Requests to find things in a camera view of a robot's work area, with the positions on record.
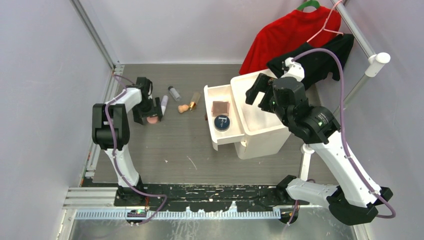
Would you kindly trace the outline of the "white top drawer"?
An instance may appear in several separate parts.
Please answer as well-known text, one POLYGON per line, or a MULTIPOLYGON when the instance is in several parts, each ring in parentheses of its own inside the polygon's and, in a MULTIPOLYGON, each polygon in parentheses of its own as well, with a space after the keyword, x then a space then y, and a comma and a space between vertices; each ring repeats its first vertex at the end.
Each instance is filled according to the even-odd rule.
POLYGON ((242 128, 231 86, 205 86, 204 101, 212 147, 240 142, 245 133, 242 128))

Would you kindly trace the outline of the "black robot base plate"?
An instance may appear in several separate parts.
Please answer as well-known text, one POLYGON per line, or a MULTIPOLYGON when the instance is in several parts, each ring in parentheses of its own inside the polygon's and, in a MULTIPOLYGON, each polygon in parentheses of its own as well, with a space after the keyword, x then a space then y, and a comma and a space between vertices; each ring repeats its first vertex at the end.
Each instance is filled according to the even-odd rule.
POLYGON ((276 206, 292 206, 295 200, 275 185, 145 184, 140 195, 130 188, 118 187, 114 206, 148 207, 161 212, 227 212, 235 204, 237 212, 267 212, 276 206))

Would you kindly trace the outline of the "dark blue round jar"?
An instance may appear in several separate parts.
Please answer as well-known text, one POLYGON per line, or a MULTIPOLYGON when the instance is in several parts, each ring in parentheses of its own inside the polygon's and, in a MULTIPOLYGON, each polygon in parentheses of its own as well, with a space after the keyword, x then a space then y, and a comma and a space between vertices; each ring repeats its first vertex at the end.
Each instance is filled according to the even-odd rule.
POLYGON ((227 115, 218 115, 215 117, 213 123, 217 131, 224 132, 230 128, 231 120, 227 115))

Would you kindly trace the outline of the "clear vial black cap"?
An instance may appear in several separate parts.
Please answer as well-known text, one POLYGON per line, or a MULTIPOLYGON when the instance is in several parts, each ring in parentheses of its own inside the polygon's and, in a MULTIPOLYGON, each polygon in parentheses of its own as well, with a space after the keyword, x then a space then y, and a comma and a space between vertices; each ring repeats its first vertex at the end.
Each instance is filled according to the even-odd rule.
POLYGON ((173 97, 173 99, 174 99, 176 102, 179 102, 179 101, 182 99, 182 97, 181 97, 181 95, 179 94, 179 92, 177 91, 177 89, 176 89, 175 87, 173 87, 172 85, 170 85, 170 86, 168 87, 168 92, 170 93, 170 95, 173 97))

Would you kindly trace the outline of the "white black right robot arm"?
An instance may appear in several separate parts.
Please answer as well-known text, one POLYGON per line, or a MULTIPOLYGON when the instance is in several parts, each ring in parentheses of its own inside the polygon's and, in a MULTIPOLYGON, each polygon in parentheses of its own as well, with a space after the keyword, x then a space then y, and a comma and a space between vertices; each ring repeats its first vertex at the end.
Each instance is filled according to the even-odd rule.
POLYGON ((292 76, 273 78, 260 73, 246 91, 245 102, 252 105, 260 92, 264 95, 258 107, 275 114, 293 135, 312 148, 337 180, 337 185, 323 185, 288 175, 276 187, 279 202, 286 206, 294 201, 322 206, 348 226, 377 218, 377 207, 387 203, 393 192, 366 176, 343 142, 341 126, 332 112, 310 105, 304 85, 292 76))

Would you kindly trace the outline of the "white purple tube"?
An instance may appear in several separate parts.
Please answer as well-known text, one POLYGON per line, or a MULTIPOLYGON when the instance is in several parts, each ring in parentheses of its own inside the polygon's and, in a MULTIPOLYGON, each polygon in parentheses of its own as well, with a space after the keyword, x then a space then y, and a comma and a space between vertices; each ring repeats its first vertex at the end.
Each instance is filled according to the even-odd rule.
POLYGON ((161 107, 161 113, 163 116, 165 115, 168 101, 169 101, 169 97, 167 95, 164 95, 161 99, 160 107, 161 107))

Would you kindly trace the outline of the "brown square compact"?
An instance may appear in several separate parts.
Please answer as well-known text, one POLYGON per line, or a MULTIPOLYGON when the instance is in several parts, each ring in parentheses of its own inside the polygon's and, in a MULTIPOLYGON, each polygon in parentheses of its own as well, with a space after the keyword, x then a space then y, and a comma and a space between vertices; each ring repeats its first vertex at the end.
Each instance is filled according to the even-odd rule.
POLYGON ((228 116, 230 113, 230 103, 228 101, 213 101, 211 113, 213 117, 220 115, 228 116))

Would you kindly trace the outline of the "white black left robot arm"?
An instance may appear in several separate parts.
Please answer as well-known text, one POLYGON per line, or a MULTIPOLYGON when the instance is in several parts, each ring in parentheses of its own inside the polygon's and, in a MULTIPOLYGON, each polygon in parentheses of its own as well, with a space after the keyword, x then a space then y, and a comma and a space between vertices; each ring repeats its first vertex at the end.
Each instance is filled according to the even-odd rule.
POLYGON ((91 136, 112 163, 118 179, 117 196, 138 207, 151 194, 143 191, 142 178, 131 158, 129 112, 132 112, 134 122, 141 125, 162 120, 161 100, 153 97, 150 79, 138 77, 135 83, 125 85, 111 100, 94 104, 91 136))

